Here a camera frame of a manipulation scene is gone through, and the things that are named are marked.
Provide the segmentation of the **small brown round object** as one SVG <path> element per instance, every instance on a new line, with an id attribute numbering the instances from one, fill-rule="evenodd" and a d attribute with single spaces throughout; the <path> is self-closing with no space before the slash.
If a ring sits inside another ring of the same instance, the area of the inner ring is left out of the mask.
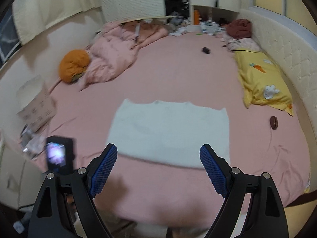
<path id="1" fill-rule="evenodd" d="M 276 116 L 271 116 L 269 123 L 272 130 L 276 130 L 278 128 L 278 119 Z"/>

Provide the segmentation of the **cardboard box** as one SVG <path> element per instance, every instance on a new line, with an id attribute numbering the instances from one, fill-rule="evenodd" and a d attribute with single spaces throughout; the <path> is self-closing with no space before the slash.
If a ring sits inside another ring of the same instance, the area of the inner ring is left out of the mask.
<path id="1" fill-rule="evenodd" d="M 33 132 L 56 115 L 55 103 L 40 75 L 22 85 L 16 97 L 19 104 L 17 115 Z"/>

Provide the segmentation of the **yellow cartoon pillow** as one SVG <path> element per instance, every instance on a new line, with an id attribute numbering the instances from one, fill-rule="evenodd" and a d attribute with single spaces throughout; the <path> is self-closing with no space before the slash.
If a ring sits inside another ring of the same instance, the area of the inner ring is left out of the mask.
<path id="1" fill-rule="evenodd" d="M 237 50 L 238 78 L 243 88 L 243 103 L 267 105 L 293 115 L 293 99 L 279 66 L 263 52 Z"/>

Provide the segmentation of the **orange plush pillow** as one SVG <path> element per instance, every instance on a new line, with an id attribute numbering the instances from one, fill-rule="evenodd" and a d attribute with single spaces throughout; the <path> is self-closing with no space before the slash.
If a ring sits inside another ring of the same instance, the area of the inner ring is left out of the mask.
<path id="1" fill-rule="evenodd" d="M 76 82 L 86 72 L 90 57 L 83 49 L 68 52 L 59 65 L 59 77 L 66 83 Z"/>

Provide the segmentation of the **cream padded headboard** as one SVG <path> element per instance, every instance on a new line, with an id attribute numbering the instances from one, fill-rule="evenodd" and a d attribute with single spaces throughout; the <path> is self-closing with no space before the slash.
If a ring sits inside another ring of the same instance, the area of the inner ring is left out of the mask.
<path id="1" fill-rule="evenodd" d="M 258 7 L 241 9 L 253 35 L 292 83 L 305 108 L 309 123 L 303 130 L 316 149 L 316 36 L 285 16 Z"/>

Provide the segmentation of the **pink bed sheet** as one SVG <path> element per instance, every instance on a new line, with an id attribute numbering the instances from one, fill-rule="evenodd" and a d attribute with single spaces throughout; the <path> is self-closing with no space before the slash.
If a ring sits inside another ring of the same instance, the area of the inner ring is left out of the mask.
<path id="1" fill-rule="evenodd" d="M 210 54 L 202 48 L 211 50 Z M 76 166 L 84 167 L 107 145 L 117 108 L 129 99 L 191 102 L 225 108 L 232 166 L 246 174 L 268 172 L 284 205 L 301 196 L 310 173 L 309 149 L 296 115 L 243 104 L 238 67 L 219 38 L 194 33 L 167 36 L 142 48 L 135 64 L 116 79 L 80 90 L 59 83 L 52 91 L 57 113 L 49 134 L 76 140 Z M 278 128 L 272 130 L 270 117 Z M 118 156 L 95 204 L 121 218 L 172 227 L 209 227 L 223 198 L 204 169 L 172 167 Z"/>

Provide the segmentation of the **pink pillow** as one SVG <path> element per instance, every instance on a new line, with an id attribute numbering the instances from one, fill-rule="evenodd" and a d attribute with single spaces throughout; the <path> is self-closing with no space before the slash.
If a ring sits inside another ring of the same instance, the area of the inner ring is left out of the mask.
<path id="1" fill-rule="evenodd" d="M 252 38 L 229 39 L 226 41 L 226 46 L 230 51 L 244 50 L 250 52 L 260 52 L 261 47 Z"/>

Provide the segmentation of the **small black box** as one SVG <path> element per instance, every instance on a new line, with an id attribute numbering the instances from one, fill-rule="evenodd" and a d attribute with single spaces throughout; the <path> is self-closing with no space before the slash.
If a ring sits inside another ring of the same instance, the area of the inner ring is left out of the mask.
<path id="1" fill-rule="evenodd" d="M 202 52 L 205 53 L 205 54 L 210 54 L 211 53 L 211 50 L 207 47 L 203 47 L 202 48 Z"/>

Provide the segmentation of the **pink crumpled duvet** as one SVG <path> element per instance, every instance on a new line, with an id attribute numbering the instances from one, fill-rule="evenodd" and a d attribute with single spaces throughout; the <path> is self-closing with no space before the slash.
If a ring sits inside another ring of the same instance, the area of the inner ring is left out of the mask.
<path id="1" fill-rule="evenodd" d="M 118 77 L 136 61 L 140 49 L 167 35 L 163 24 L 144 21 L 105 24 L 87 47 L 90 64 L 78 81 L 79 89 Z"/>

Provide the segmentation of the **dark red garment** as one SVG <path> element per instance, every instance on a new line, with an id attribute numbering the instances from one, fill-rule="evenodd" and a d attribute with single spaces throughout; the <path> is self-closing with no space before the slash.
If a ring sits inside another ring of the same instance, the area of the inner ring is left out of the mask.
<path id="1" fill-rule="evenodd" d="M 253 33 L 252 23 L 247 19 L 236 19 L 226 27 L 226 32 L 237 40 L 251 38 Z"/>

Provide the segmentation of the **cream curtain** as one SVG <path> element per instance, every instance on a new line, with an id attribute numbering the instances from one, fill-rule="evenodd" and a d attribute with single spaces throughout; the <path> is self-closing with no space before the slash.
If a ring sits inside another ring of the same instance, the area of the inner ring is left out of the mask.
<path id="1" fill-rule="evenodd" d="M 22 45 L 52 26 L 100 7 L 99 0 L 14 0 L 12 15 Z"/>

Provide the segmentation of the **orange bottle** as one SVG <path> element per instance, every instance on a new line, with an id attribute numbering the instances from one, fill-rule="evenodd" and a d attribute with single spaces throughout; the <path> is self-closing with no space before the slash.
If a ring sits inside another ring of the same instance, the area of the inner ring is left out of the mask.
<path id="1" fill-rule="evenodd" d="M 199 25 L 200 22 L 200 13 L 198 10 L 194 10 L 193 22 L 195 25 Z"/>

